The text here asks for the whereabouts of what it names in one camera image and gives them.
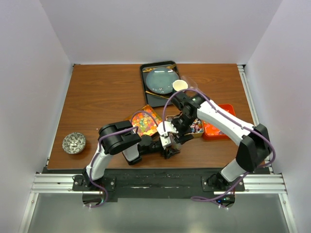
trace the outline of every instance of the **wooden table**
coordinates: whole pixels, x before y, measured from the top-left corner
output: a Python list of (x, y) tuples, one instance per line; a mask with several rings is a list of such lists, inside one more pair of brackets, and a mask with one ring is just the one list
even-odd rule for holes
[[(230, 103), (236, 116), (253, 122), (236, 64), (177, 64), (181, 75), (189, 75), (217, 104)], [(48, 169), (84, 168), (97, 147), (98, 129), (124, 120), (145, 103), (140, 65), (75, 65), (60, 118)], [(162, 115), (163, 107), (155, 108)], [(169, 106), (166, 115), (178, 110)], [(62, 149), (64, 137), (72, 132), (86, 136), (86, 148), (77, 155)], [(159, 153), (144, 155), (129, 166), (123, 155), (113, 157), (109, 168), (129, 167), (224, 167), (236, 156), (231, 140), (205, 141), (195, 138), (181, 153), (165, 160)]]

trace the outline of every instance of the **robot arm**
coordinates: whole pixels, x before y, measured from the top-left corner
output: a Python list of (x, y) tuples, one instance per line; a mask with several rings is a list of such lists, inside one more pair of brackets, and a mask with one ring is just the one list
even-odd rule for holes
[(134, 164), (141, 160), (137, 150), (137, 145), (141, 138), (131, 128), (133, 126), (130, 121), (121, 121), (105, 125), (99, 130), (100, 136), (98, 140), (100, 143), (97, 145), (96, 153), (82, 172), (87, 186), (91, 186), (90, 177), (92, 177), (93, 181), (103, 177), (110, 160), (117, 153), (122, 152), (129, 164)]
[(271, 148), (261, 137), (245, 128), (256, 131), (268, 140), (269, 135), (267, 128), (262, 124), (255, 127), (250, 123), (246, 123), (220, 108), (209, 98), (207, 99), (209, 103), (201, 95), (190, 98), (183, 92), (178, 93), (173, 98), (172, 103), (182, 113), (172, 121), (172, 126), (178, 131), (177, 141), (184, 142), (189, 138), (183, 139), (183, 135), (187, 132), (194, 119), (199, 118), (220, 129), (239, 146), (236, 158), (226, 165), (221, 172), (208, 180), (210, 186), (223, 189), (229, 182), (234, 181), (245, 172), (253, 172), (271, 153)]

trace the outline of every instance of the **purple cable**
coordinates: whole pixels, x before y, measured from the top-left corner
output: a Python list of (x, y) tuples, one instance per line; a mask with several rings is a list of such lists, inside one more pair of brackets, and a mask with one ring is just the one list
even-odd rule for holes
[(89, 170), (89, 181), (96, 187), (100, 188), (103, 192), (105, 192), (105, 200), (102, 201), (102, 203), (98, 204), (98, 205), (94, 205), (94, 206), (90, 206), (90, 208), (95, 208), (95, 207), (100, 207), (102, 205), (104, 205), (106, 203), (106, 201), (108, 200), (108, 192), (107, 190), (96, 184), (93, 180), (92, 180), (92, 170), (93, 170), (93, 165), (94, 165), (94, 162), (96, 160), (96, 158), (98, 157), (98, 155), (102, 152), (102, 141), (105, 139), (105, 138), (108, 138), (110, 136), (114, 136), (114, 135), (119, 135), (121, 133), (126, 133), (126, 132), (129, 132), (131, 130), (134, 130), (134, 129), (138, 129), (138, 126), (135, 126), (135, 127), (132, 127), (132, 128), (129, 128), (129, 129), (125, 129), (125, 130), (121, 130), (121, 131), (118, 131), (118, 132), (115, 132), (115, 133), (111, 133), (111, 134), (108, 134), (108, 135), (105, 135), (105, 136), (102, 136), (99, 140), (98, 140), (98, 144), (99, 144), (99, 150), (98, 152), (96, 153), (96, 155), (93, 157), (92, 159), (92, 162), (91, 162), (91, 169)]
[[(270, 142), (267, 138), (265, 138), (264, 136), (262, 136), (260, 133), (256, 132), (255, 130), (252, 130), (252, 129), (248, 128), (248, 127), (242, 126), (240, 123), (238, 123), (238, 122), (235, 121), (234, 119), (230, 118), (230, 117), (227, 116), (226, 114), (222, 113), (221, 111), (216, 110), (216, 107), (210, 102), (210, 100), (206, 97), (206, 95), (204, 95), (204, 94), (203, 94), (201, 91), (199, 91), (199, 90), (196, 90), (196, 89), (184, 89), (184, 90), (180, 90), (180, 91), (177, 91), (177, 92), (173, 93), (173, 94), (169, 97), (169, 99), (167, 100), (167, 102), (166, 102), (165, 105), (164, 105), (162, 119), (165, 119), (165, 111), (166, 111), (166, 108), (167, 108), (169, 102), (172, 100), (172, 98), (173, 98), (175, 95), (177, 95), (179, 92), (184, 92), (184, 91), (194, 91), (194, 92), (200, 94), (200, 95), (206, 100), (206, 102), (209, 103), (209, 105), (210, 105), (217, 113), (221, 114), (223, 117), (225, 117), (226, 119), (230, 120), (232, 123), (238, 125), (238, 126), (241, 127), (242, 129), (246, 129), (246, 130), (248, 130), (249, 132), (255, 134), (255, 135), (258, 136), (258, 137), (260, 137), (264, 142), (266, 142), (266, 143), (269, 145), (269, 147), (270, 147), (271, 150), (272, 150), (273, 157), (272, 157), (272, 159), (271, 159), (270, 162), (268, 162), (268, 163), (266, 163), (266, 164), (264, 164), (264, 165), (259, 165), (258, 167), (268, 166), (268, 165), (270, 165), (271, 163), (274, 162), (274, 160), (276, 159), (276, 151), (275, 151), (273, 145), (271, 144), (271, 142)], [(225, 191), (223, 194), (221, 194), (221, 195), (219, 195), (219, 196), (217, 196), (217, 197), (215, 197), (215, 198), (208, 199), (208, 198), (205, 198), (205, 197), (193, 196), (193, 197), (191, 197), (191, 200), (194, 200), (194, 201), (203, 201), (203, 202), (208, 202), (208, 201), (210, 201), (210, 202), (213, 202), (213, 203), (219, 205), (219, 204), (216, 202), (216, 200), (222, 198), (223, 196), (225, 196), (225, 195), (227, 195), (229, 192), (231, 192), (231, 191), (238, 185), (238, 183), (240, 183), (240, 182), (245, 178), (245, 176), (247, 176), (248, 174), (249, 174), (249, 172), (245, 172), (245, 173), (244, 173), (244, 174), (243, 174), (243, 175), (242, 175), (228, 190), (227, 190), (227, 191)]]
[(149, 116), (151, 117), (151, 119), (154, 121), (155, 125), (156, 125), (156, 126), (159, 126), (159, 125), (157, 124), (157, 122), (156, 122), (156, 119), (154, 119), (154, 117), (153, 117), (150, 113), (148, 113), (148, 112), (146, 112), (146, 111), (137, 111), (137, 112), (135, 112), (135, 113), (133, 114), (133, 116), (132, 116), (131, 124), (132, 124), (132, 121), (133, 121), (134, 116), (136, 116), (136, 114), (138, 114), (138, 113), (145, 113), (145, 114), (149, 115)]

